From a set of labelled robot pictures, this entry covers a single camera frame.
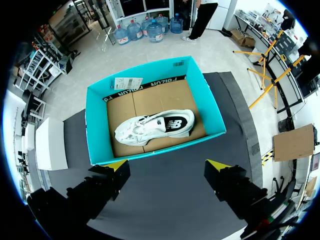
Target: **floor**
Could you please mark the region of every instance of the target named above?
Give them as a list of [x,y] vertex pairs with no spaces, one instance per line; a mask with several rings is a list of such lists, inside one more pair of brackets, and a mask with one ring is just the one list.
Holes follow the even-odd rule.
[[[247,68],[254,67],[252,63],[246,55],[233,53],[233,50],[240,50],[239,46],[219,31],[206,30],[197,43],[180,39],[187,32],[169,32],[160,43],[151,43],[143,38],[126,45],[112,46],[108,39],[105,41],[105,33],[99,30],[99,26],[93,24],[92,28],[72,46],[81,52],[72,64],[72,71],[59,76],[51,84],[52,90],[45,92],[45,118],[64,121],[83,110],[87,87],[106,76],[148,62],[181,56],[192,56],[203,73],[232,72],[248,106],[262,94],[260,77],[247,71]],[[276,113],[274,101],[274,93],[268,93],[250,110],[262,155],[272,149],[272,137],[279,133],[277,125],[281,118]],[[289,164],[268,161],[262,168],[263,187],[268,189],[269,195],[275,189],[273,177],[290,179],[292,167]]]

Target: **shoe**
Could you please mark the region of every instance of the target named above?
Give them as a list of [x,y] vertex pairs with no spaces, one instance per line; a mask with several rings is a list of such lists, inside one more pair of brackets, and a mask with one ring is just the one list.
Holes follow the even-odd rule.
[[115,139],[129,146],[145,146],[149,140],[163,137],[189,137],[195,115],[189,110],[168,110],[149,116],[135,116],[121,123]]
[[190,39],[188,36],[182,36],[181,39],[184,40],[184,41],[187,41],[187,42],[192,42],[192,43],[196,43],[197,42],[196,39]]

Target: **black pants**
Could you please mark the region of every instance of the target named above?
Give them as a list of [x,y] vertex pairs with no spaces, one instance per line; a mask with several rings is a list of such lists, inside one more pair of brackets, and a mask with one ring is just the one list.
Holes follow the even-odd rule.
[[197,39],[204,33],[206,26],[214,15],[218,3],[201,4],[189,39]]

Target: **person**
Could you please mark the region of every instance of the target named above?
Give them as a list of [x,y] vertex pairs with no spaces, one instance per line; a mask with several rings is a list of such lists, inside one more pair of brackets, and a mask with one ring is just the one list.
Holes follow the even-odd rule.
[[206,26],[218,7],[218,0],[197,0],[195,5],[198,9],[198,14],[192,32],[189,36],[181,37],[182,40],[193,43],[204,33]]

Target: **yellow tripod stand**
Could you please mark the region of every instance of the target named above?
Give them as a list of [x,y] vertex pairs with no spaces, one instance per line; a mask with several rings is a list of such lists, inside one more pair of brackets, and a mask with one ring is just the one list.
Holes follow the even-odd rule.
[[271,81],[271,84],[269,86],[266,87],[266,89],[264,89],[264,92],[261,94],[260,97],[257,98],[257,100],[254,101],[254,103],[252,103],[249,106],[249,109],[251,109],[254,105],[256,105],[271,89],[272,87],[274,87],[275,89],[275,108],[277,108],[277,82],[279,82],[285,75],[287,75],[292,68],[296,67],[298,65],[298,63],[300,63],[302,61],[302,59],[304,59],[305,55],[301,55],[293,64],[292,66],[289,66],[288,69],[282,73],[276,80],[273,80],[270,77],[264,76],[265,78],[269,79]]
[[[255,62],[254,64],[259,64],[263,61],[263,74],[260,72],[257,72],[255,70],[252,70],[250,68],[248,68],[248,71],[251,71],[255,74],[258,74],[259,76],[262,77],[262,84],[261,84],[261,90],[265,88],[264,83],[265,83],[265,79],[271,80],[270,77],[266,76],[266,56],[268,55],[268,53],[271,51],[271,49],[273,48],[273,46],[276,44],[276,42],[279,40],[280,36],[282,35],[284,31],[281,29],[280,32],[278,33],[278,35],[276,36],[276,38],[274,39],[274,41],[271,43],[271,45],[269,46],[269,48],[266,50],[266,52],[263,53],[258,53],[258,52],[250,52],[250,51],[233,51],[233,53],[238,53],[238,54],[248,54],[248,55],[260,55],[260,59],[259,61]],[[275,104],[277,105],[277,89],[274,88],[275,90]]]
[[[257,100],[254,101],[254,103],[252,103],[249,106],[249,109],[251,109],[254,105],[257,104],[257,102],[259,102],[271,89],[272,87],[274,88],[274,97],[275,97],[275,109],[277,109],[277,82],[279,82],[280,79],[282,79],[285,75],[287,75],[291,69],[292,66],[295,67],[297,66],[298,63],[301,62],[301,60],[305,57],[305,55],[301,55],[293,64],[292,66],[290,66],[283,74],[281,74],[281,76],[279,76],[276,80],[273,80],[271,77],[266,76],[266,56],[268,55],[268,53],[270,52],[270,50],[273,48],[273,46],[276,44],[276,42],[279,40],[280,36],[282,35],[284,31],[281,29],[280,32],[278,33],[278,35],[276,36],[275,40],[271,43],[271,45],[269,46],[269,48],[266,50],[266,52],[263,53],[258,53],[258,52],[250,52],[250,51],[233,51],[234,53],[240,53],[240,54],[248,54],[248,55],[261,55],[261,58],[259,59],[259,61],[255,62],[254,64],[258,64],[261,63],[263,61],[263,73],[260,73],[258,71],[252,70],[250,68],[247,68],[248,71],[251,71],[259,76],[262,77],[262,83],[261,83],[261,90],[263,89],[264,92],[262,93],[262,95],[260,97],[258,97]],[[268,79],[269,81],[271,81],[271,84],[265,88],[264,83],[265,83],[265,79]]]

